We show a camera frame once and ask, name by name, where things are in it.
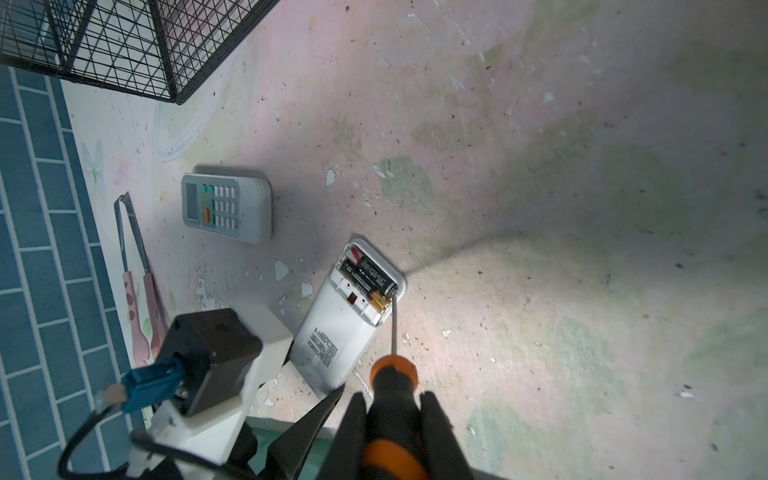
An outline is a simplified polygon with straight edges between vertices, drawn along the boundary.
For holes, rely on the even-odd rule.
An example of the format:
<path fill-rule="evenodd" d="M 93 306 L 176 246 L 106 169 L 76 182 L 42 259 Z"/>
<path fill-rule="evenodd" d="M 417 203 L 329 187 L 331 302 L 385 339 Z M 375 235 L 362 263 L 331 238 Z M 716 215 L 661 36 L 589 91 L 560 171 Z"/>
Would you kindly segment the orange black screwdriver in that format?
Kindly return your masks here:
<path fill-rule="evenodd" d="M 366 420 L 361 470 L 366 479 L 426 479 L 416 366 L 397 353 L 397 294 L 391 296 L 391 353 L 370 373 L 373 403 Z"/>

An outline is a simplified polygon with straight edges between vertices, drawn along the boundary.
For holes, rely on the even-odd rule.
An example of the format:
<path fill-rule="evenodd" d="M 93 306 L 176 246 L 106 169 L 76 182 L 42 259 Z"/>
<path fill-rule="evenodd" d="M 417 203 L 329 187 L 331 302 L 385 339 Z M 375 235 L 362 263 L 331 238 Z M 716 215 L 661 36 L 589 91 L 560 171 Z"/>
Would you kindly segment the white remote control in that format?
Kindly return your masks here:
<path fill-rule="evenodd" d="M 397 303 L 407 292 L 407 280 L 393 263 L 366 239 L 352 238 L 342 249 L 311 305 L 289 351 L 288 360 L 318 399 L 344 385 L 374 335 L 391 318 L 391 303 L 378 313 L 368 298 L 341 272 L 355 264 L 351 248 L 369 256 L 397 283 Z"/>

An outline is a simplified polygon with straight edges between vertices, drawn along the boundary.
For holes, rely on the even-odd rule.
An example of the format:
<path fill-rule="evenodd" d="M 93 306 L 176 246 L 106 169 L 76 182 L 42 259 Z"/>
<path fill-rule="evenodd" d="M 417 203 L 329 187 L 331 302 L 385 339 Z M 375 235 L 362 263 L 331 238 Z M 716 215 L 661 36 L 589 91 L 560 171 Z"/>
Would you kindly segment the black red AA battery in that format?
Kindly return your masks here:
<path fill-rule="evenodd" d="M 359 248 L 353 246 L 351 254 L 355 260 L 355 266 L 363 277 L 380 292 L 384 297 L 391 298 L 396 291 L 397 283 L 387 275 L 369 256 Z"/>

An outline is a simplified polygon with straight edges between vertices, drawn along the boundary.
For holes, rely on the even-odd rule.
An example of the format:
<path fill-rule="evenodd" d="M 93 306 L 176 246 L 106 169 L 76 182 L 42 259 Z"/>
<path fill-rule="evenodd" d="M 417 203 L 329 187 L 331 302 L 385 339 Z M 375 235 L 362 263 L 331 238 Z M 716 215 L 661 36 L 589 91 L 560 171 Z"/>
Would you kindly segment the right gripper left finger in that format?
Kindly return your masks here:
<path fill-rule="evenodd" d="M 318 480 L 361 479 L 361 459 L 366 441 L 367 405 L 362 393 L 355 393 L 348 404 Z"/>

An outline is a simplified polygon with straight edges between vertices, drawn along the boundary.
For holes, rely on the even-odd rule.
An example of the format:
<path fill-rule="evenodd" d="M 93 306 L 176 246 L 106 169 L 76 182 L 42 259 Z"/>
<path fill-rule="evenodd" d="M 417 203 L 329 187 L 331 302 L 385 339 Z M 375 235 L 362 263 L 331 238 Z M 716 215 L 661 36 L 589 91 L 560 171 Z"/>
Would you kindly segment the black gold AA battery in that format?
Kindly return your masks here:
<path fill-rule="evenodd" d="M 388 294 L 395 283 L 371 262 L 355 265 L 345 261 L 341 267 L 342 274 L 350 280 L 369 300 L 378 313 L 383 313 L 390 305 Z"/>

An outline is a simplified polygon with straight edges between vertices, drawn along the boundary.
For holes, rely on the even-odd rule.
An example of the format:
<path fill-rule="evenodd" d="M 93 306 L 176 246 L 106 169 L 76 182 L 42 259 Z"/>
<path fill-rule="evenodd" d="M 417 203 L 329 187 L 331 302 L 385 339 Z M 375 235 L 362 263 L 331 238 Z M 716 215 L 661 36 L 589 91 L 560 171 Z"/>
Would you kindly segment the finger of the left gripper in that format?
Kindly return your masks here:
<path fill-rule="evenodd" d="M 298 479 L 311 447 L 344 392 L 342 385 L 315 405 L 267 449 L 264 479 Z"/>

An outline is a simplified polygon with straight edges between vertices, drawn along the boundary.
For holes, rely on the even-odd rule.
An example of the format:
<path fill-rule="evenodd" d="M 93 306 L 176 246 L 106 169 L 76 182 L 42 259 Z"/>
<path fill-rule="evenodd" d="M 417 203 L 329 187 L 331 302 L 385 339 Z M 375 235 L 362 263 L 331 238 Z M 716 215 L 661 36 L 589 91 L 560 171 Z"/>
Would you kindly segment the grey remote with teal buttons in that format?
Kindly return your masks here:
<path fill-rule="evenodd" d="M 272 237 L 272 189 L 261 178 L 185 174 L 182 219 L 190 228 L 248 244 Z"/>

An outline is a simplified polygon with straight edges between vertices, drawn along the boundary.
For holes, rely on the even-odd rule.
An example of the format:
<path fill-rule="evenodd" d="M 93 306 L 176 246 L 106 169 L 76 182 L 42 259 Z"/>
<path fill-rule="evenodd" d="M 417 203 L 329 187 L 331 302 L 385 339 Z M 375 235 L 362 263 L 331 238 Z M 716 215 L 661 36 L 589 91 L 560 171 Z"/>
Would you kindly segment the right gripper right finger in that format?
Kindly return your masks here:
<path fill-rule="evenodd" d="M 421 436 L 429 478 L 472 480 L 472 470 L 436 395 L 432 391 L 423 392 L 420 395 L 420 407 Z"/>

